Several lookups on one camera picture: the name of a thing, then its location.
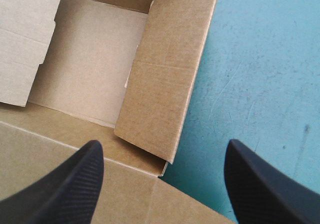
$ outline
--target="textured black surface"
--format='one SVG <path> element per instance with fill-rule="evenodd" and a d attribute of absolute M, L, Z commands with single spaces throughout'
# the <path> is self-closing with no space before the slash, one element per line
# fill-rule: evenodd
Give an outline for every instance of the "textured black surface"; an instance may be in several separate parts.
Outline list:
<path fill-rule="evenodd" d="M 240 224 L 320 224 L 320 195 L 279 172 L 238 140 L 229 142 L 224 179 Z"/>
<path fill-rule="evenodd" d="M 48 175 L 0 202 L 0 224 L 89 224 L 103 174 L 101 144 L 90 141 Z"/>

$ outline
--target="light blue surface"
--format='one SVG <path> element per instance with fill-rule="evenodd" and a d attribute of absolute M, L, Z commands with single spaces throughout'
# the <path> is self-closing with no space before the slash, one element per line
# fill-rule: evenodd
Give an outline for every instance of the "light blue surface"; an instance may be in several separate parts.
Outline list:
<path fill-rule="evenodd" d="M 223 166 L 236 138 L 320 193 L 320 0 L 219 0 L 164 180 L 235 220 Z"/>

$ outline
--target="blue floor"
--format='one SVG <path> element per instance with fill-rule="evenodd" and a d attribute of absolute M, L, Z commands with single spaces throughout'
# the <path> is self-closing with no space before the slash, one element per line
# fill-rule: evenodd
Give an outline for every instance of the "blue floor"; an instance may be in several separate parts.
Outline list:
<path fill-rule="evenodd" d="M 236 138 L 320 193 L 320 0 L 219 0 L 180 145 L 163 180 L 235 220 Z"/>

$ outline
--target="open cardboard box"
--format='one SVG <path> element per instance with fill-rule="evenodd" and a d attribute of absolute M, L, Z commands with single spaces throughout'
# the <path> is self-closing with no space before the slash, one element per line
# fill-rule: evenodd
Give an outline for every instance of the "open cardboard box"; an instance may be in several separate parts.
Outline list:
<path fill-rule="evenodd" d="M 26 106 L 0 104 L 0 199 L 95 139 L 105 174 L 92 223 L 232 223 L 158 178 L 217 0 L 61 0 L 51 43 L 60 0 L 1 1 L 13 7 L 0 26 L 0 101 Z"/>

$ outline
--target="scuff mark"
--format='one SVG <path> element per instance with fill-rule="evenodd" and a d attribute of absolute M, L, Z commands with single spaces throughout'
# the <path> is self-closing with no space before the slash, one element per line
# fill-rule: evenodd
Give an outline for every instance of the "scuff mark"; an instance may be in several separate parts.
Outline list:
<path fill-rule="evenodd" d="M 231 123 L 233 124 L 233 123 L 234 123 L 234 121 L 233 121 L 233 120 L 232 120 L 232 118 L 231 118 L 230 111 L 229 111 L 229 118 L 230 118 L 230 120 L 231 120 Z"/>
<path fill-rule="evenodd" d="M 248 112 L 248 116 L 247 116 L 247 118 L 246 118 L 246 125 L 247 125 L 247 126 L 249 125 L 250 115 L 251 115 L 252 109 L 254 108 L 255 103 L 256 103 L 256 101 L 252 102 L 251 107 L 250 107 L 250 110 L 249 110 L 249 112 Z"/>
<path fill-rule="evenodd" d="M 304 156 L 304 152 L 305 152 L 305 149 L 306 149 L 306 144 L 307 144 L 307 138 L 308 138 L 308 135 L 310 133 L 310 130 L 311 130 L 311 127 L 309 124 L 306 124 L 304 126 L 304 129 L 303 129 L 303 137 L 302 137 L 302 141 L 301 141 L 301 145 L 300 145 L 300 150 L 299 150 L 299 154 L 298 154 L 298 158 L 295 162 L 295 167 L 294 167 L 294 173 L 293 173 L 293 178 L 297 177 L 297 174 L 298 174 L 298 170 L 300 169 L 300 163 L 302 161 L 302 158 Z"/>
<path fill-rule="evenodd" d="M 258 145 L 259 145 L 259 144 L 260 144 L 260 138 L 259 138 L 258 142 L 257 142 L 256 145 L 255 145 L 254 152 L 257 151 L 257 148 L 258 148 Z"/>
<path fill-rule="evenodd" d="M 216 99 L 213 101 L 213 104 L 212 104 L 212 107 L 211 107 L 211 111 L 210 111 L 210 114 L 209 114 L 209 118 L 208 118 L 208 121 L 211 119 L 211 116 L 212 116 L 212 112 L 214 111 L 214 107 L 217 103 L 217 101 L 219 100 L 221 94 L 225 91 L 225 89 L 228 87 L 228 85 L 231 83 L 231 81 L 233 80 L 233 78 L 236 76 L 240 66 L 242 65 L 242 62 L 238 65 L 238 67 L 236 68 L 234 74 L 232 75 L 232 77 L 229 79 L 229 81 L 224 85 L 224 87 L 222 88 L 222 90 L 219 92 L 218 96 L 216 97 Z"/>

